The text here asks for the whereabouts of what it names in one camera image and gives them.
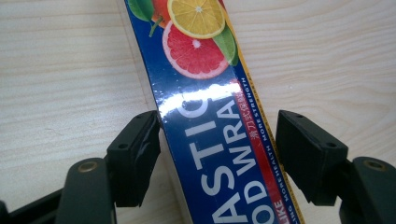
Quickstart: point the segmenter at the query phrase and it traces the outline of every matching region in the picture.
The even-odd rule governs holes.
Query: clamp jaw
[[[347,159],[347,146],[310,119],[278,114],[276,146],[280,162],[308,202],[333,206],[342,201],[343,224],[396,223],[396,170],[374,158]]]
[[[8,213],[0,202],[0,223],[117,223],[117,207],[141,205],[160,154],[156,111],[134,117],[110,144],[104,159],[74,164],[64,188]]]

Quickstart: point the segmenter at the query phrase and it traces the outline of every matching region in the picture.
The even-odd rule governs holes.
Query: white lettering
[[[223,134],[224,134],[224,138],[225,138],[225,141],[227,142],[227,144],[230,144],[234,141],[237,141],[237,140],[247,137],[247,135],[245,133],[238,133],[238,130],[241,127],[242,127],[242,122],[240,120],[236,124],[235,127],[233,125],[227,125],[224,127]]]
[[[283,206],[282,201],[280,200],[274,203],[274,205],[276,208],[277,216],[279,217],[280,220],[282,220],[282,223],[289,224],[288,215],[286,214],[285,206]]]
[[[248,218],[245,215],[238,216],[235,209],[235,204],[241,200],[239,193],[228,200],[224,205],[222,205],[213,215],[213,221],[215,223],[235,223],[235,222],[248,222]],[[231,215],[229,217],[221,217],[227,210],[230,210]]]
[[[198,134],[198,133],[203,133],[205,131],[211,130],[216,128],[216,123],[215,121],[210,121],[208,123],[205,124],[201,124],[189,129],[185,130],[186,136],[190,137],[192,135]]]
[[[238,171],[236,171],[237,175],[242,175],[244,172],[246,172],[248,169],[256,165],[256,161],[254,159],[244,159],[250,152],[251,148],[250,147],[232,147],[230,148],[231,153],[235,152],[242,152],[239,156],[237,156],[235,159],[233,159],[233,164],[245,164],[244,167],[240,168]]]
[[[267,212],[270,215],[267,221],[260,222],[259,220],[257,220],[257,215],[260,212]],[[260,205],[253,210],[253,214],[251,215],[251,218],[253,219],[254,224],[272,224],[272,223],[274,223],[274,219],[275,219],[274,211],[268,205]]]
[[[248,193],[252,188],[259,188],[260,192],[254,195],[249,195]],[[258,201],[259,199],[267,197],[267,192],[265,191],[265,188],[261,182],[254,180],[247,183],[247,185],[244,188],[244,195],[247,204],[250,204]]]
[[[222,109],[220,109],[217,114],[220,119],[239,119],[239,114],[234,114],[232,110],[232,106],[235,105],[233,101],[230,101],[227,105],[225,105]]]
[[[201,106],[196,110],[192,110],[192,111],[187,110],[183,107],[183,105],[178,106],[177,110],[182,116],[184,116],[188,119],[195,119],[195,118],[200,117],[201,115],[203,115],[206,112],[207,105],[208,105],[207,99],[205,99],[205,100],[202,100]]]
[[[194,162],[195,162],[195,166],[196,166],[197,170],[201,170],[202,169],[201,159],[211,156],[213,154],[216,154],[218,152],[221,152],[222,150],[224,150],[224,147],[222,146],[222,144],[218,144],[216,146],[209,147],[209,148],[202,149],[202,150],[198,151],[195,144],[191,143],[190,150],[191,150],[192,156],[194,158]]]
[[[207,185],[207,175],[202,175],[201,177],[201,185],[204,190],[204,192],[207,195],[214,196],[219,193],[220,191],[220,183],[221,183],[221,176],[226,175],[228,177],[228,188],[233,189],[233,186],[235,184],[235,180],[233,178],[233,172],[227,167],[227,166],[220,166],[216,169],[215,171],[215,177],[214,177],[214,184],[213,188],[210,188]]]

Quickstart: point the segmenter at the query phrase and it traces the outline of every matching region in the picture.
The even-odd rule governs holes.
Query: green leaf
[[[129,9],[142,21],[151,21],[154,14],[154,6],[151,0],[128,0]]]
[[[213,37],[213,40],[220,48],[228,63],[232,66],[236,66],[239,60],[238,47],[236,46],[236,41],[233,38],[233,33],[227,24],[219,35]]]

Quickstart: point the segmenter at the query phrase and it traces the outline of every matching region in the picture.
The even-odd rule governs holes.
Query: lemon slice
[[[176,28],[193,38],[212,38],[225,26],[218,0],[169,0],[168,11]]]

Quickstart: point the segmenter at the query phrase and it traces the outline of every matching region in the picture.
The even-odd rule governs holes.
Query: citrus fruit image
[[[163,50],[169,63],[186,77],[216,77],[229,65],[213,39],[184,35],[171,21],[163,32]]]
[[[177,29],[193,38],[212,38],[225,26],[218,0],[168,0],[168,11]]]
[[[152,36],[158,26],[165,28],[166,24],[171,20],[168,12],[168,0],[152,0],[152,5],[154,7],[154,13],[151,20],[155,23],[151,27],[149,36]]]
[[[128,8],[142,21],[150,21],[154,13],[151,0],[127,0]]]

